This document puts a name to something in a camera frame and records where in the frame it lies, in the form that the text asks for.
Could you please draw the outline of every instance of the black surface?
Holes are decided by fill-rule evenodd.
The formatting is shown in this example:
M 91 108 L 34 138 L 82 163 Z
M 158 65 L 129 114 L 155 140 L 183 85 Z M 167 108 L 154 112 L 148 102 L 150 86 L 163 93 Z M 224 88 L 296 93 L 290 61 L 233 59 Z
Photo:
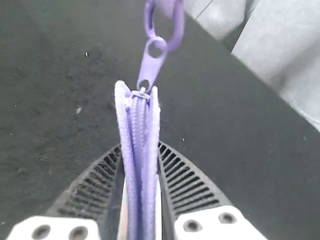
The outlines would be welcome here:
M 143 2 L 0 2 L 1 238 L 119 142 L 113 88 L 135 85 Z M 163 141 L 270 240 L 319 239 L 313 127 L 190 19 L 158 87 Z

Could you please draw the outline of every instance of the purple clip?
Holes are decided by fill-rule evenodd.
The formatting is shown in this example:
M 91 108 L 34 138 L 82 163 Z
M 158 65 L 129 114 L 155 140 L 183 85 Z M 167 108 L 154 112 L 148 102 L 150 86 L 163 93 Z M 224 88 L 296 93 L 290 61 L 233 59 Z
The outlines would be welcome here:
M 149 54 L 149 46 L 152 43 L 159 43 L 161 46 L 164 46 L 162 49 L 162 53 L 159 57 L 154 58 Z M 167 48 L 166 48 L 166 41 L 159 36 L 151 37 L 145 44 L 143 58 L 141 61 L 141 67 L 139 72 L 139 77 L 136 82 L 136 89 L 140 90 L 140 84 L 144 80 L 148 81 L 148 89 L 146 90 L 147 93 L 151 91 L 152 86 L 154 85 L 157 75 L 164 64 L 164 61 L 167 56 Z
M 166 50 L 168 52 L 176 49 L 184 35 L 185 29 L 185 12 L 184 12 L 184 1 L 183 0 L 172 0 L 174 2 L 173 8 L 173 35 L 166 44 Z M 153 21 L 153 14 L 155 11 L 155 0 L 147 0 L 144 7 L 144 29 L 148 38 L 156 36 L 155 26 Z M 156 45 L 159 49 L 163 50 L 163 45 Z

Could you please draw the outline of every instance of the white plastic part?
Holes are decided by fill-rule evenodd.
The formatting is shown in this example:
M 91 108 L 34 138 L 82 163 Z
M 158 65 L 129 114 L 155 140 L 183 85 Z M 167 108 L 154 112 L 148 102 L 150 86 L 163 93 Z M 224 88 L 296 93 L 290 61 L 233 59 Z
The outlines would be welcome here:
M 161 189 L 158 175 L 156 176 L 156 192 L 155 192 L 155 240 L 162 240 L 162 202 Z M 117 240 L 127 240 L 128 228 L 128 195 L 126 178 L 124 178 L 122 202 L 120 210 L 120 220 Z
M 233 206 L 183 214 L 174 228 L 177 240 L 266 240 Z
M 32 216 L 16 224 L 7 240 L 101 240 L 94 220 Z

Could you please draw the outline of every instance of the zipper pull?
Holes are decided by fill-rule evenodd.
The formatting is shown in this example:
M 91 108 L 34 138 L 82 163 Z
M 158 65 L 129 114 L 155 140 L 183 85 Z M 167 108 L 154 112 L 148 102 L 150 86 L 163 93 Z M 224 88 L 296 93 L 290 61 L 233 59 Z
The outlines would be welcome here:
M 153 57 L 149 54 L 149 47 L 154 43 L 156 46 L 162 46 L 161 55 L 158 57 Z M 146 80 L 148 82 L 147 93 L 150 93 L 152 86 L 155 84 L 157 75 L 164 64 L 167 57 L 167 43 L 160 36 L 152 36 L 145 44 L 143 57 L 141 61 L 141 67 L 139 72 L 139 77 L 136 82 L 136 89 L 139 91 L 141 88 L 141 83 Z

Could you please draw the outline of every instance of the keyring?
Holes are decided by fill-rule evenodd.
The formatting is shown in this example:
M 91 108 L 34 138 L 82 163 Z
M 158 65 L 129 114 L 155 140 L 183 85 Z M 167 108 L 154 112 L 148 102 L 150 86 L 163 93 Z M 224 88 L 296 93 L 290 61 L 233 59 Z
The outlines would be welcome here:
M 148 38 L 156 36 L 153 15 L 155 11 L 155 0 L 147 0 L 144 6 L 144 29 Z M 173 7 L 173 35 L 169 41 L 166 41 L 166 46 L 158 45 L 161 50 L 166 48 L 167 52 L 175 50 L 184 35 L 185 29 L 185 12 L 183 0 L 175 0 Z

